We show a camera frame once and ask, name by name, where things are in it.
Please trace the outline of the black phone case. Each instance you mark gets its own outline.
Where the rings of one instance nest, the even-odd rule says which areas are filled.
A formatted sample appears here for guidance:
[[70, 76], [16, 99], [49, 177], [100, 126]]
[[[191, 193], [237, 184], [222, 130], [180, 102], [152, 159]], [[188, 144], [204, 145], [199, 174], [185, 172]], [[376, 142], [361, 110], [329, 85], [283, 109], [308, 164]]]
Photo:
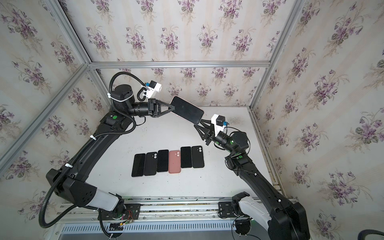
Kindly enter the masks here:
[[205, 166], [204, 152], [202, 146], [192, 147], [192, 166], [193, 168], [199, 169]]
[[149, 152], [145, 156], [144, 175], [154, 176], [157, 173], [158, 153]]

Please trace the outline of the pink phone case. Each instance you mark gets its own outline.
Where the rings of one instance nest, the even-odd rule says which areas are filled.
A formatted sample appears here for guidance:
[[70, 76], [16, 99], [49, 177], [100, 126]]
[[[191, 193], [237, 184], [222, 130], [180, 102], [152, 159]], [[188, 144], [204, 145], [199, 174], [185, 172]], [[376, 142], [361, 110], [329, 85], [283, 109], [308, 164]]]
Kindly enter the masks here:
[[169, 151], [169, 173], [179, 174], [181, 172], [181, 151]]

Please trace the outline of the black phone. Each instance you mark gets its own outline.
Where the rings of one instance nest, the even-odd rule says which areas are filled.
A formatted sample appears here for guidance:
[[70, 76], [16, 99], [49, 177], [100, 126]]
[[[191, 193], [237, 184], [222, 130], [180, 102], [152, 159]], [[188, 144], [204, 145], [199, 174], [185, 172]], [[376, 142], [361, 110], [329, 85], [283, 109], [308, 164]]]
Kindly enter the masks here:
[[146, 154], [136, 154], [134, 156], [134, 162], [132, 167], [131, 176], [142, 177], [144, 175]]
[[181, 147], [181, 168], [191, 168], [192, 166], [192, 148]]

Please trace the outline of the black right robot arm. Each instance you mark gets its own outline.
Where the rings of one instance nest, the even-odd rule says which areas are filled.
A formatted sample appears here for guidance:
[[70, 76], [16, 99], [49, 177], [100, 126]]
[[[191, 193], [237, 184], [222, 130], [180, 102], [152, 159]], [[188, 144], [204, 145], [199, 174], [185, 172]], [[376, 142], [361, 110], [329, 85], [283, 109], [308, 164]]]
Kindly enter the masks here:
[[308, 240], [310, 230], [305, 208], [283, 196], [260, 173], [247, 154], [249, 139], [245, 132], [224, 133], [224, 124], [201, 120], [194, 126], [207, 145], [218, 144], [229, 152], [225, 161], [228, 168], [240, 177], [260, 199], [255, 202], [246, 193], [233, 196], [233, 208], [238, 215], [246, 215], [260, 224], [271, 240]]

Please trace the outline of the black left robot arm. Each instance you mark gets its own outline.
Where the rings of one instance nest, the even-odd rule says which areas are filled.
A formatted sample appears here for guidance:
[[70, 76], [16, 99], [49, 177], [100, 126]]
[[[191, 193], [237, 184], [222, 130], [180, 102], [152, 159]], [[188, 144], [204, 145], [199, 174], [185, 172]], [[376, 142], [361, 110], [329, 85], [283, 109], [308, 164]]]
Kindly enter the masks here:
[[137, 95], [129, 85], [110, 86], [107, 96], [111, 108], [97, 130], [59, 170], [51, 169], [47, 173], [51, 187], [43, 200], [41, 215], [44, 215], [53, 194], [72, 203], [66, 212], [79, 207], [101, 209], [117, 218], [125, 214], [127, 210], [121, 196], [102, 191], [88, 184], [87, 179], [112, 143], [137, 128], [135, 117], [158, 118], [174, 110], [174, 107], [153, 97], [161, 89], [162, 85], [155, 81], [144, 84]]

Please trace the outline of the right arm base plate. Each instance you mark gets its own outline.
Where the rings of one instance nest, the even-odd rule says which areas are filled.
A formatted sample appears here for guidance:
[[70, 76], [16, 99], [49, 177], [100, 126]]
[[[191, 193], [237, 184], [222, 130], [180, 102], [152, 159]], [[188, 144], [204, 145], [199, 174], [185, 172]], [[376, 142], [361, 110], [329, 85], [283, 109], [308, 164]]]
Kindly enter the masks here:
[[227, 218], [248, 218], [240, 209], [240, 204], [236, 201], [218, 202], [218, 217], [221, 219]]

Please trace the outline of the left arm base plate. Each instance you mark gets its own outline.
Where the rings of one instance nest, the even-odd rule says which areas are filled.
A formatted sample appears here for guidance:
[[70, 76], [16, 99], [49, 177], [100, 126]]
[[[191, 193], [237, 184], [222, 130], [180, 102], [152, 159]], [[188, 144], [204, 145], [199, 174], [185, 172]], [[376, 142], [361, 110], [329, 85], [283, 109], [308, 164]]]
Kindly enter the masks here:
[[100, 216], [98, 216], [98, 220], [102, 219], [102, 221], [116, 220], [116, 221], [126, 221], [126, 220], [137, 220], [139, 218], [141, 204], [124, 204], [123, 206], [119, 206], [116, 210], [112, 212], [108, 212], [102, 210]]

